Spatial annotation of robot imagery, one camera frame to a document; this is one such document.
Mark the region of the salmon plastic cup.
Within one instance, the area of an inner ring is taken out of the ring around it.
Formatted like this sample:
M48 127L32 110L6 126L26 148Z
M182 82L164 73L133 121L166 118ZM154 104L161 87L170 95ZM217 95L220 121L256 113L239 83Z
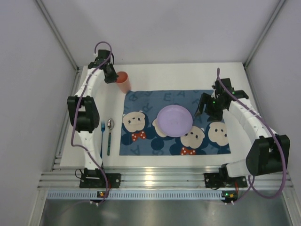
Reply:
M119 89L123 92L123 93L128 93L131 90L131 84L130 84L130 80L129 80L129 76L126 72L117 72L118 78L117 78L117 85L119 87Z

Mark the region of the purple plastic plate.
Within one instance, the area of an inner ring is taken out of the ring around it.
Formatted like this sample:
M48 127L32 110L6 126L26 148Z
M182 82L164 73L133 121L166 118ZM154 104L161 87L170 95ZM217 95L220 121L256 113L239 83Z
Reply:
M157 115L158 128L169 137L181 137L187 134L193 125L191 113L180 105L168 105Z

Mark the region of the green handled steel spoon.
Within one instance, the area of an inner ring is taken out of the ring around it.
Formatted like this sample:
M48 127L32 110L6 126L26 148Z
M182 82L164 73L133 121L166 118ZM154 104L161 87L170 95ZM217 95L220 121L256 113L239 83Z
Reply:
M109 130L109 135L108 135L108 146L107 146L107 155L109 156L110 153L111 153L111 132L114 128L114 120L112 118L108 119L108 122L107 122L107 127L108 127L108 130Z

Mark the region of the blue cartoon mouse placemat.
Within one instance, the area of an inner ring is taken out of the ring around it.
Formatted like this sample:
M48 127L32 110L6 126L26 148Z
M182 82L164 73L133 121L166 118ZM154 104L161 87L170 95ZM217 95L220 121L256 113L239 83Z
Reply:
M216 155L230 154L226 125L208 121L206 114L193 119L190 132L169 137L158 127L157 115L168 105L196 111L201 94L211 90L130 91L125 96L120 155Z

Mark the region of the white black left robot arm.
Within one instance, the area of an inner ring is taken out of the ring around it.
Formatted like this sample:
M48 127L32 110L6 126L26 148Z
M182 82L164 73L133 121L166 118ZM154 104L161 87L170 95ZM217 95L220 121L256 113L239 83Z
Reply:
M102 80L114 83L117 74L113 68L112 52L100 49L95 52L95 60L88 66L87 75L74 96L67 99L67 107L72 126L71 146L83 149L85 156L84 168L98 170L103 163L100 147L95 140L95 130L100 124L95 96Z

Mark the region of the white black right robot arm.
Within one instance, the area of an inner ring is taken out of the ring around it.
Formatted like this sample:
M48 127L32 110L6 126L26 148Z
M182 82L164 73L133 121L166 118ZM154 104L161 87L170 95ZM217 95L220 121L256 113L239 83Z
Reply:
M207 138L223 151L238 147L242 158L219 168L228 181L244 176L285 172L290 139L271 129L253 108L243 90L234 90L231 80L217 79L211 94L202 93L195 116L206 114L210 122Z

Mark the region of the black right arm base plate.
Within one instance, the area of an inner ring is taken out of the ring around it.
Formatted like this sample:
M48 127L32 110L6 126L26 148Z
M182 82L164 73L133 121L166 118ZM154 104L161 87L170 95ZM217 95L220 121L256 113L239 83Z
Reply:
M206 188L217 190L219 188L246 188L246 177L223 178L219 173L204 174Z

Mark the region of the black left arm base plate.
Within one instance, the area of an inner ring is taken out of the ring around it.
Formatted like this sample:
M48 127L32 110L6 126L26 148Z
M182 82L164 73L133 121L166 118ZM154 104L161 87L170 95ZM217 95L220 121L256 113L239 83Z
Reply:
M108 188L119 188L121 183L121 174L107 173ZM80 188L106 188L106 182L101 174L100 177L88 177L81 175Z

